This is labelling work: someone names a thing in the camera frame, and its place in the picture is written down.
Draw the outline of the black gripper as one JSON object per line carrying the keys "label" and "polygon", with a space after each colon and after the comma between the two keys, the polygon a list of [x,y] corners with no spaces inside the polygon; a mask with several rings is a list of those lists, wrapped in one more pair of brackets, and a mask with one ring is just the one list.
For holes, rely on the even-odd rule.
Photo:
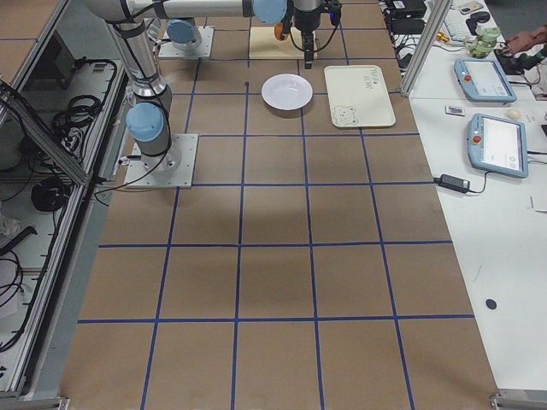
{"label": "black gripper", "polygon": [[[284,32],[287,34],[286,39],[288,39],[291,36],[292,18],[286,16],[280,22],[284,23]],[[311,69],[313,67],[313,46],[312,45],[306,45],[303,48],[303,56],[304,56],[304,68]]]}
{"label": "black gripper", "polygon": [[[315,30],[321,23],[321,15],[329,16],[332,33],[326,43],[315,48]],[[325,49],[334,33],[338,30],[342,17],[342,3],[335,0],[326,1],[289,1],[286,13],[286,34],[291,38],[293,45],[304,54],[315,54]],[[294,42],[291,29],[295,27],[301,33],[302,46]]]}

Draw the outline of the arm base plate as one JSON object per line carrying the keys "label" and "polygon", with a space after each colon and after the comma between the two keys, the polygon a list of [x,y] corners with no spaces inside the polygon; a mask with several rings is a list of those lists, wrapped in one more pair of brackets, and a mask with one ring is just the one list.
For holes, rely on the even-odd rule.
{"label": "arm base plate", "polygon": [[175,133],[171,135],[171,148],[165,157],[142,156],[137,143],[133,144],[132,155],[138,159],[128,162],[124,183],[127,188],[163,189],[191,188],[198,135],[196,133]]}
{"label": "arm base plate", "polygon": [[167,41],[168,32],[164,34],[163,43],[159,49],[159,58],[163,60],[197,60],[209,59],[211,56],[215,29],[212,26],[196,26],[191,41],[182,43]]}

